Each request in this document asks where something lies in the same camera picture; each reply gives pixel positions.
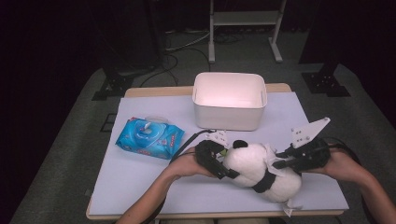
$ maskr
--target table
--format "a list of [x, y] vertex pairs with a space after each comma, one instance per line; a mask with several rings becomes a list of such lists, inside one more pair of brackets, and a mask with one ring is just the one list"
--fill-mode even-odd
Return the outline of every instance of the table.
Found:
[[[273, 93], [272, 96], [269, 95], [269, 102], [274, 97], [277, 99], [287, 98], [289, 96], [296, 97], [293, 92], [291, 92], [290, 87], [287, 84], [266, 84], [267, 91]], [[131, 103], [128, 98], [134, 98], [133, 104], [127, 105], [135, 106], [134, 111], [138, 111], [140, 107], [144, 107], [144, 103], [149, 97], [152, 99], [163, 99], [165, 104], [169, 102], [174, 102], [175, 99], [186, 100], [191, 99], [188, 97], [192, 94], [192, 87], [165, 87], [165, 88], [141, 88], [141, 89], [129, 89], [125, 93], [125, 98], [120, 105]], [[295, 121], [293, 125], [296, 124], [306, 124], [307, 120], [304, 115], [304, 111], [293, 111], [292, 116], [302, 117], [301, 121]], [[180, 114], [179, 116], [189, 117], [186, 113]], [[276, 118], [267, 118], [265, 121], [267, 126], [277, 125], [280, 120]], [[116, 125], [119, 122], [116, 120], [115, 127], [113, 128], [113, 134], [111, 141], [114, 141], [114, 137], [120, 134], [119, 128], [116, 130]], [[189, 125], [185, 126], [186, 130], [190, 130]], [[250, 135], [254, 135], [251, 132], [238, 133], [238, 136], [242, 136], [242, 139], [249, 139]], [[276, 135], [283, 133], [274, 133], [274, 135], [267, 136], [266, 139], [275, 139]], [[282, 140], [280, 142], [274, 141], [275, 146], [281, 146], [284, 149], [289, 143]], [[109, 165], [114, 165], [115, 170], [109, 170]], [[87, 218], [89, 219], [117, 219], [121, 216], [123, 212], [122, 209], [126, 209], [134, 200], [145, 191], [145, 189], [152, 183], [154, 178], [161, 172], [161, 170], [167, 165], [168, 161], [151, 158], [144, 155], [139, 155], [136, 153], [125, 152], [119, 148], [114, 148], [112, 144], [109, 144], [107, 148], [104, 162], [102, 164], [101, 172], [98, 176], [98, 181], [95, 185], [95, 190], [92, 195], [92, 199], [87, 209]], [[139, 180], [139, 184], [136, 181], [131, 180], [132, 176]], [[315, 175], [307, 174], [303, 175], [304, 186], [301, 190], [302, 198], [297, 197], [295, 201], [297, 203], [304, 203], [305, 209], [296, 210], [293, 212], [294, 216], [313, 216], [313, 215], [340, 215], [345, 210], [348, 209], [347, 202], [345, 201], [344, 195], [337, 182], [325, 175]], [[259, 199], [257, 194], [251, 189], [242, 189], [228, 183], [227, 180], [217, 180], [214, 178], [208, 178], [204, 176], [194, 176], [185, 177], [174, 183], [172, 188], [169, 190], [168, 198], [162, 212], [157, 216], [159, 219], [168, 218], [214, 218], [214, 217], [275, 217], [275, 216], [285, 216], [284, 212], [279, 209], [279, 204], [277, 203], [266, 203]], [[104, 187], [105, 184], [110, 184], [111, 186], [107, 189]], [[114, 198], [119, 197], [120, 200], [116, 203], [111, 202]], [[235, 202], [242, 202], [243, 207], [234, 206]], [[220, 207], [212, 205], [212, 203], [219, 203]]]
[[271, 37], [268, 38], [272, 52], [277, 63], [282, 63], [283, 59], [280, 55], [276, 44], [277, 35], [279, 33], [280, 24], [283, 19], [286, 0], [282, 0], [280, 8], [277, 11], [232, 11], [232, 12], [215, 12], [214, 0], [210, 0], [210, 21], [209, 21], [209, 62], [215, 62], [215, 42], [214, 33], [215, 26], [221, 25], [274, 25], [275, 30]]

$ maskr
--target forearm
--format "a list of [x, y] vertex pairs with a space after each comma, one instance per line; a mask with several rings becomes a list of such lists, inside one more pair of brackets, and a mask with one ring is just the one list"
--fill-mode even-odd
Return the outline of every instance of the forearm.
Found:
[[396, 207], [378, 180], [371, 174], [358, 182], [361, 195], [378, 223], [396, 223]]
[[122, 215], [117, 224], [141, 223], [146, 220], [163, 202], [176, 179], [175, 175], [162, 172], [142, 197]]

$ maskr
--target gray carpet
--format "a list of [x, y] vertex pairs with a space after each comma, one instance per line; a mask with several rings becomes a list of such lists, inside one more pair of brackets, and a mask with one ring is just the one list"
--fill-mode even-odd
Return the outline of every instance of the gray carpet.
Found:
[[[321, 133], [338, 137], [360, 157], [362, 164], [382, 183], [396, 203], [396, 132], [362, 88], [358, 78], [343, 65], [335, 76], [345, 86], [350, 97], [327, 97], [312, 94], [301, 76], [302, 72], [316, 72], [321, 64], [298, 64], [307, 34], [280, 33], [278, 47], [283, 63], [276, 63], [266, 37], [237, 35], [240, 41], [216, 45], [216, 62], [211, 71], [254, 73], [267, 83], [285, 82], [297, 93], [308, 120], [329, 117], [331, 123]], [[172, 34], [168, 47], [189, 43], [196, 35]], [[207, 42], [190, 48], [207, 54]], [[179, 86], [192, 85], [194, 78], [209, 69], [204, 55], [185, 49], [173, 53], [177, 66], [171, 70]], [[165, 57], [163, 66], [171, 67], [175, 59]], [[135, 79], [139, 87], [150, 75]], [[78, 97], [47, 158], [11, 223], [112, 223], [92, 221], [85, 217], [110, 133], [100, 132], [106, 116], [117, 113], [120, 97], [106, 101], [92, 101], [105, 75], [100, 69], [92, 74]], [[148, 80], [144, 87], [175, 86], [170, 73]], [[339, 216], [342, 223], [368, 223], [361, 209], [361, 196], [355, 185], [340, 182], [350, 209]], [[334, 217], [284, 218], [288, 223], [339, 223]]]

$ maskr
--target black ear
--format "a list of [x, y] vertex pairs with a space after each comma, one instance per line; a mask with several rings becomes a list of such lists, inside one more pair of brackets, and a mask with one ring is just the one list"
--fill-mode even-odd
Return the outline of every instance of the black ear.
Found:
[[233, 142], [233, 148], [247, 147], [248, 143], [244, 140], [236, 140]]

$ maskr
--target box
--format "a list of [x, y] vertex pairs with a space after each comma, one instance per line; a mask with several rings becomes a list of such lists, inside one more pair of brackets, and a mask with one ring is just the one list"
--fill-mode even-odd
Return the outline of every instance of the box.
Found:
[[201, 73], [195, 78], [192, 100], [200, 128], [254, 131], [267, 105], [267, 93], [259, 75]]

